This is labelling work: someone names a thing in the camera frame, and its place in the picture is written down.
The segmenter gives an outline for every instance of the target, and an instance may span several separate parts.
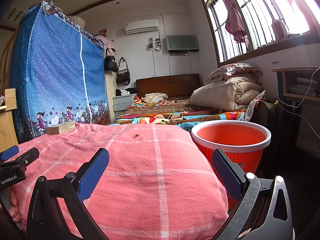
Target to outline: wooden headboard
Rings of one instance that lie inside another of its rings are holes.
[[[142,98],[145,94],[164,93],[169,98],[190,97],[194,90],[201,87],[199,74],[174,75],[164,77],[152,77],[137,79],[138,97]]]

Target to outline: person's finger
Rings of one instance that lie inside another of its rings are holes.
[[[17,195],[12,190],[10,190],[10,202],[12,206],[15,206],[15,207],[18,206]]]
[[[14,218],[19,214],[19,209],[17,207],[11,206],[9,209],[9,214],[12,218]]]
[[[18,223],[18,222],[21,221],[21,217],[20,217],[20,215],[18,214],[18,215],[16,215],[14,218],[12,218],[12,220],[13,220],[14,222]]]

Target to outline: white bucket rim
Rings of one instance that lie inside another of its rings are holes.
[[[260,132],[262,132],[266,139],[260,143],[251,144],[251,145],[225,145],[207,141],[197,135],[198,131],[212,125],[221,125],[221,124],[234,124],[234,125],[242,125],[250,128],[254,128]],[[245,122],[245,121],[237,121],[237,120],[215,120],[215,121],[207,121],[202,122],[200,124],[195,125],[191,129],[191,136],[192,139],[199,145],[206,147],[208,149],[216,150],[221,148],[224,152],[228,153],[248,153],[248,152],[255,152],[259,150],[263,150],[266,148],[271,142],[271,132],[263,127],[262,125],[252,123],[252,122]]]

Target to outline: blue polka dot wardrobe cover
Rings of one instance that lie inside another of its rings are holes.
[[[20,142],[63,122],[110,123],[103,50],[63,19],[46,15],[43,4],[20,24],[10,87],[16,88]]]

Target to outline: television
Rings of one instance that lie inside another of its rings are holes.
[[[175,51],[199,51],[197,36],[194,35],[174,35],[167,36],[167,47],[169,52]]]

